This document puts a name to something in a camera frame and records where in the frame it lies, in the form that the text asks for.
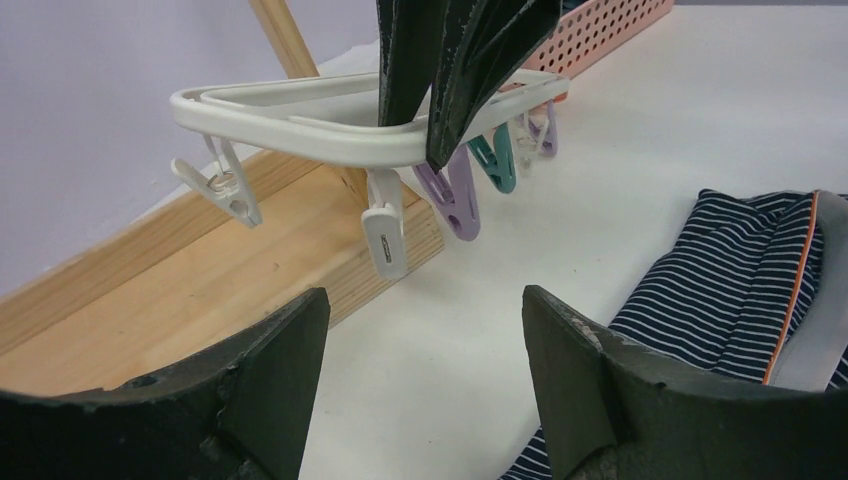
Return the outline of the white plastic clip hanger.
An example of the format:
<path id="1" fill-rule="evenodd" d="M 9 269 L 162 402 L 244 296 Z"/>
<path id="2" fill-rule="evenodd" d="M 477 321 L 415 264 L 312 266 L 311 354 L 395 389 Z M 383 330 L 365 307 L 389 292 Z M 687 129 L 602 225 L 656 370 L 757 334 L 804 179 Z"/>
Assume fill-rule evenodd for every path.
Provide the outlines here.
<path id="1" fill-rule="evenodd" d="M 380 127 L 375 72 L 217 85 L 174 93 L 188 130 L 336 166 L 400 168 L 425 160 L 428 108 Z"/>

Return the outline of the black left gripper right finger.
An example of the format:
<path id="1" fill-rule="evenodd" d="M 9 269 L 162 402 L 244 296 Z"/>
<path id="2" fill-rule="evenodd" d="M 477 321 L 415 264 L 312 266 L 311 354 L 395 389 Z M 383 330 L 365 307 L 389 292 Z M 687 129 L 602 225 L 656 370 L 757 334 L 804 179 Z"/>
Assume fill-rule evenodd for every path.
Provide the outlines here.
<path id="1" fill-rule="evenodd" d="M 661 355 L 546 289 L 524 339 L 556 479 L 843 479 L 847 393 L 768 387 Z"/>

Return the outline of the navy striped boxer underwear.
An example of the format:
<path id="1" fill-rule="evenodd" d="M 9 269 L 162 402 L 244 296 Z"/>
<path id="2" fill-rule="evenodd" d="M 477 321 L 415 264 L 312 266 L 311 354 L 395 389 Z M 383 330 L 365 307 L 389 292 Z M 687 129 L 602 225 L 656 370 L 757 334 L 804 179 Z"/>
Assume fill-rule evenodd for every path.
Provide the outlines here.
<path id="1" fill-rule="evenodd" d="M 604 327 L 722 376 L 847 393 L 846 197 L 701 191 L 671 250 Z M 541 425 L 505 477 L 556 479 Z"/>

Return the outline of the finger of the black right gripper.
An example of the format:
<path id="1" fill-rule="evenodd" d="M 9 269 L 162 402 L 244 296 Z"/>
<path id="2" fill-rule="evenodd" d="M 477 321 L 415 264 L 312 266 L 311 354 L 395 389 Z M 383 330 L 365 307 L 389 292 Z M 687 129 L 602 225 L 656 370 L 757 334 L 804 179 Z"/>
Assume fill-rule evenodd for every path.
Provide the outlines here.
<path id="1" fill-rule="evenodd" d="M 477 113 L 561 17 L 557 0 L 445 3 L 426 143 L 433 172 L 447 165 Z"/>
<path id="2" fill-rule="evenodd" d="M 434 79 L 447 3 L 442 0 L 379 0 L 378 125 L 412 121 Z"/>

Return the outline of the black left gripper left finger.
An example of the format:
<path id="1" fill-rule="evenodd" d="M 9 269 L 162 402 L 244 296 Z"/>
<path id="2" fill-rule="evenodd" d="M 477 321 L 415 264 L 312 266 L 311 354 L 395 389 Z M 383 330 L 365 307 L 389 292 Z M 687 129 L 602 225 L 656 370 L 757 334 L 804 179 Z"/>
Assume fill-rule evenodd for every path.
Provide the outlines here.
<path id="1" fill-rule="evenodd" d="M 330 305 L 309 289 L 256 324 L 113 390 L 1 394 L 5 479 L 295 479 Z"/>

